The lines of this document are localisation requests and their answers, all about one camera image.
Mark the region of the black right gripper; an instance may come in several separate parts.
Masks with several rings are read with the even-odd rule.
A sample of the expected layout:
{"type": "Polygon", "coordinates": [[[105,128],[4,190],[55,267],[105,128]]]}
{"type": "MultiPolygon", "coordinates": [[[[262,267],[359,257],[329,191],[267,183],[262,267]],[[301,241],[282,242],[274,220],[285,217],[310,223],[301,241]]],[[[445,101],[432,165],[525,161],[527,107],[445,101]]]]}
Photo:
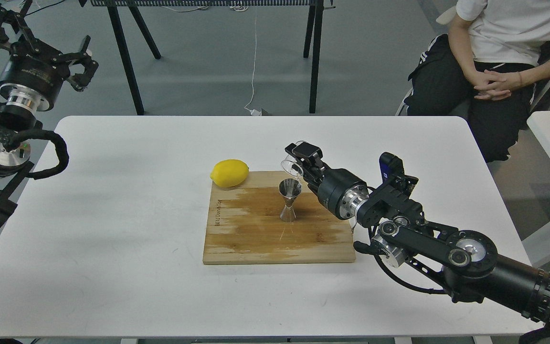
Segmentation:
{"type": "Polygon", "coordinates": [[[293,144],[292,156],[306,177],[308,188],[318,201],[340,220],[356,216],[358,207],[369,199],[367,184],[345,169],[327,169],[321,148],[306,141],[293,144]]]}

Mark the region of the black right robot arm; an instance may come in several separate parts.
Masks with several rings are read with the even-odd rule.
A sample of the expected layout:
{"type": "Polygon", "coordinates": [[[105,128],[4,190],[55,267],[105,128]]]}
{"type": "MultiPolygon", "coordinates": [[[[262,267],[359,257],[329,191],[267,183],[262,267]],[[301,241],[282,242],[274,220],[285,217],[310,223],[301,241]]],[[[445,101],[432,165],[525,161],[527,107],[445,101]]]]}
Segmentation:
{"type": "Polygon", "coordinates": [[[382,184],[373,188],[348,170],[330,168],[317,146],[300,141],[285,150],[292,171],[330,213],[367,229],[370,242],[356,241],[354,250],[373,256],[393,281],[454,303],[490,299],[544,324],[520,344],[550,337],[550,273],[502,256],[480,232],[426,220],[421,203],[411,199],[418,179],[404,172],[399,157],[381,154],[382,184]]]}

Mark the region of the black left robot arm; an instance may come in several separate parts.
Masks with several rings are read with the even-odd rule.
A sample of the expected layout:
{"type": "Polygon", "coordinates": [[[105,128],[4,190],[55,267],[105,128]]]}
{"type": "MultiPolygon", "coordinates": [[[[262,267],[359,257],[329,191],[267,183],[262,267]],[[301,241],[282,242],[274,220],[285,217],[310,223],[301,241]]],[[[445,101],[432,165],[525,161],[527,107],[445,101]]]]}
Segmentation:
{"type": "Polygon", "coordinates": [[[44,130],[35,113],[54,107],[64,81],[75,91],[84,91],[98,69],[88,51],[89,36],[74,53],[62,53],[37,39],[24,19],[31,4],[27,0],[20,11],[0,6],[0,49],[9,53],[0,75],[0,95],[4,98],[0,102],[0,179],[12,177],[0,190],[0,228],[17,208],[10,196],[23,179],[50,178],[63,172],[69,163],[64,139],[44,130]],[[33,171],[30,140],[54,144],[58,164],[33,171]]]}

